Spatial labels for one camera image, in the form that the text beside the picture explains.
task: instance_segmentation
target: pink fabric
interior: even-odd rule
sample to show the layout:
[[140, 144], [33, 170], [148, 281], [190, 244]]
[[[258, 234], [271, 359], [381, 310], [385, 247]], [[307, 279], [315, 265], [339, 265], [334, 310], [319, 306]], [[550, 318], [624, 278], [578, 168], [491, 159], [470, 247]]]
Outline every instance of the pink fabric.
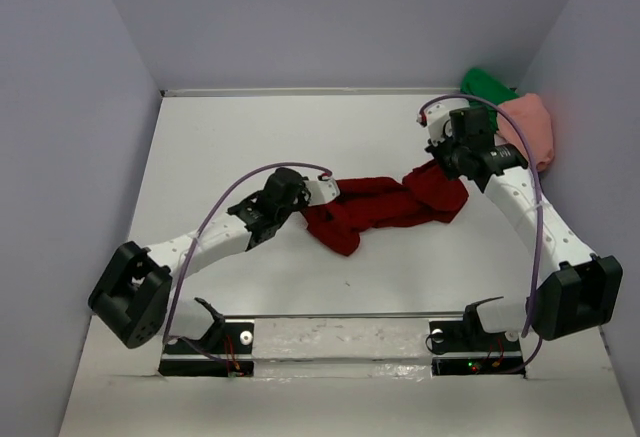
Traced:
[[[553, 160], [553, 132], [551, 130], [551, 115], [542, 104], [537, 94], [526, 94], [514, 100], [500, 104], [524, 132], [533, 150], [536, 168], [546, 169]], [[500, 114], [498, 114], [498, 134], [507, 142], [515, 145], [522, 155], [527, 157], [522, 141], [518, 134]]]

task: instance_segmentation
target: white floor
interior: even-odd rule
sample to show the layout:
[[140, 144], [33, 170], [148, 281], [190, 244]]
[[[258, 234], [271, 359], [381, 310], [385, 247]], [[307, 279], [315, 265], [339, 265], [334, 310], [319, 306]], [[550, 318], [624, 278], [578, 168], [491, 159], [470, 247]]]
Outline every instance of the white floor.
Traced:
[[[428, 158], [415, 123], [427, 98], [165, 99], [131, 238], [147, 245], [197, 227], [229, 184], [266, 163], [401, 178]], [[273, 241], [192, 277], [183, 295], [226, 314], [462, 310], [524, 295], [530, 257], [500, 212], [469, 189], [451, 224], [370, 231], [349, 258], [292, 218]], [[534, 339], [523, 342], [526, 351]], [[94, 319], [61, 435], [634, 435], [595, 330], [545, 343], [528, 380], [162, 378], [154, 376], [158, 357], [158, 340], [127, 351]]]

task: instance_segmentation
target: green fabric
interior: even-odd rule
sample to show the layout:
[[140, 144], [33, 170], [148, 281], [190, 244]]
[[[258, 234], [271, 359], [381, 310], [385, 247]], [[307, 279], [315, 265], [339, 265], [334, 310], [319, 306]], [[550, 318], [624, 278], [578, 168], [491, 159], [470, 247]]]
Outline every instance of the green fabric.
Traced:
[[[513, 90], [497, 81], [484, 70], [471, 69], [462, 79], [460, 84], [460, 91], [464, 94], [475, 95], [476, 97], [482, 97], [488, 100], [492, 104], [500, 105], [507, 100], [513, 100], [520, 97]], [[471, 107], [479, 107], [482, 104], [479, 102], [471, 102]], [[489, 110], [489, 118], [491, 119], [491, 126], [493, 131], [498, 130], [498, 123], [496, 121], [497, 113], [495, 110]]]

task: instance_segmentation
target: wall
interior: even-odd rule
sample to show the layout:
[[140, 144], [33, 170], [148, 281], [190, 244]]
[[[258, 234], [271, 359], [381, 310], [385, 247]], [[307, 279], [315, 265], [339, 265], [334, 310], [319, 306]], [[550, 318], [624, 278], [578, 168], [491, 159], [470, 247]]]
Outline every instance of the wall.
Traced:
[[114, 0], [163, 89], [517, 83], [566, 0]]
[[159, 106], [110, 0], [0, 0], [0, 435], [58, 435]]
[[607, 339], [640, 429], [640, 0], [570, 0], [522, 90], [542, 94], [555, 121], [557, 158], [545, 192], [601, 255], [625, 269]]

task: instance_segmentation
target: red cloth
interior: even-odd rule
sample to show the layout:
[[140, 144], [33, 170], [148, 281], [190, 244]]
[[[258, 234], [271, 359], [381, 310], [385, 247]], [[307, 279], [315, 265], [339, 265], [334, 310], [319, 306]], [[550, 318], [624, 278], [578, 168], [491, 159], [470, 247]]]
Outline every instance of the red cloth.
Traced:
[[349, 256], [370, 228], [412, 227], [432, 220], [449, 223], [469, 194], [448, 180], [431, 161], [413, 169], [399, 184], [391, 177], [338, 180], [340, 196], [302, 212], [307, 230], [330, 249]]

